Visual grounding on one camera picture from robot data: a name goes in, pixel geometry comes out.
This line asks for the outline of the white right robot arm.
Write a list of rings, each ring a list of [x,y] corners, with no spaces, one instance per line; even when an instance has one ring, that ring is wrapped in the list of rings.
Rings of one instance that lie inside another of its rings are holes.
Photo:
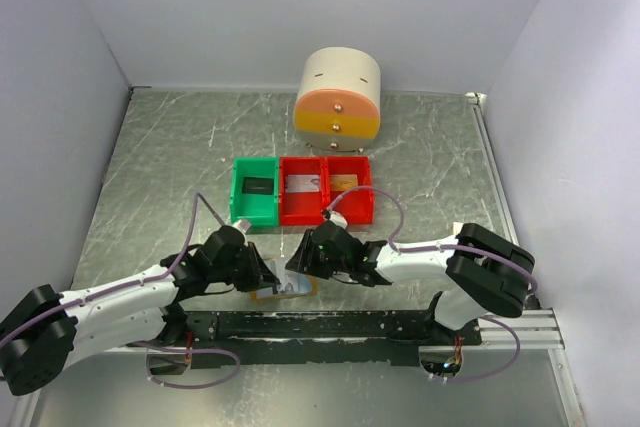
[[[332,221],[309,229],[286,269],[329,279],[337,273],[366,287],[448,278],[424,321],[426,337],[443,345],[467,323],[487,314],[519,317],[537,290],[535,259],[526,250],[475,223],[458,234],[415,243],[363,242]]]

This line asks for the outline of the silver striped card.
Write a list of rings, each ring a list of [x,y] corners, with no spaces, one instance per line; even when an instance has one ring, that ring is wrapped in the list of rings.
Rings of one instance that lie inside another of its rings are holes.
[[[321,179],[318,175],[295,174],[285,177],[286,193],[313,193],[321,191]]]
[[[290,280],[286,270],[288,260],[288,257],[278,257],[267,261],[267,266],[279,281],[278,285],[272,288],[273,296],[292,295],[295,293],[296,283]]]

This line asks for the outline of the tan leather card holder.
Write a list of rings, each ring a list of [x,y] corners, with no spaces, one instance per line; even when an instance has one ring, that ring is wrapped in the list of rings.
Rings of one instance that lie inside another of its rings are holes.
[[[285,271],[280,277],[280,284],[251,292],[253,301],[282,300],[304,296],[313,296],[318,292],[317,281],[314,277]]]

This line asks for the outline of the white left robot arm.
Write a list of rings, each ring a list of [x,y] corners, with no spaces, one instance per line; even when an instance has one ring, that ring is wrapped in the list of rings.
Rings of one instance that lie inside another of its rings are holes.
[[[1,374],[23,396],[111,348],[181,345],[188,337],[183,301],[209,295],[213,284],[253,292],[279,283],[255,244],[223,226],[119,281],[61,293],[50,285],[32,289],[1,323]]]

